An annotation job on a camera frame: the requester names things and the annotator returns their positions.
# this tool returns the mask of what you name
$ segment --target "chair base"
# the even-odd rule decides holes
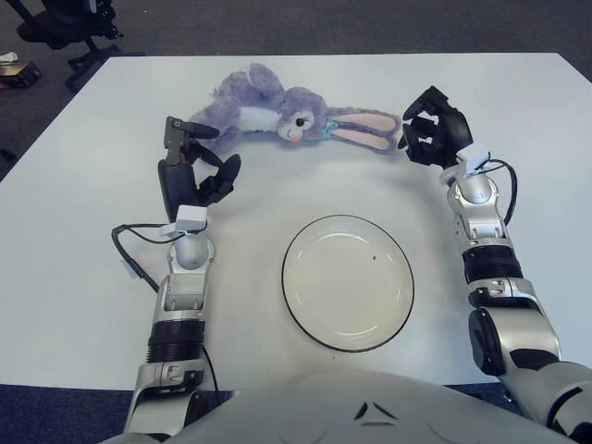
[[[80,88],[76,85],[76,80],[81,78],[84,74],[89,72],[95,64],[103,65],[109,57],[137,57],[145,56],[145,53],[123,53],[114,44],[111,46],[98,49],[94,44],[89,44],[91,51],[80,57],[72,58],[68,61],[68,64],[74,71],[70,77],[66,79],[66,86],[73,93],[77,93]]]

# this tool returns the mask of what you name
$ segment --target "robot forearm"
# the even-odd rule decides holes
[[[485,184],[490,191],[483,193]],[[523,277],[497,200],[485,174],[456,179],[448,192],[475,307],[469,316],[475,363],[503,382],[524,414],[577,438],[592,426],[592,370],[560,361],[559,341]]]

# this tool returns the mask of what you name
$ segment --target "bunny face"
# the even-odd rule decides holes
[[[292,142],[315,141],[327,123],[327,104],[306,88],[290,88],[280,109],[277,135]]]

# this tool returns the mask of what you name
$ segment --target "floor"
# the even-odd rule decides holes
[[[39,0],[23,3],[42,8]],[[126,34],[117,44],[148,56],[557,52],[592,80],[589,0],[128,0],[114,6]],[[0,2],[0,54],[15,51],[43,73],[29,89],[0,90],[0,148],[18,157],[72,98],[63,85],[66,60],[85,52],[83,43],[55,52],[25,43],[15,32],[20,22]],[[0,179],[10,168],[0,157]]]

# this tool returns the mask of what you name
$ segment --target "white plate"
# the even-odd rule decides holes
[[[355,216],[327,216],[303,228],[286,251],[282,287],[302,330],[343,352],[394,338],[413,306],[405,254],[387,232]]]

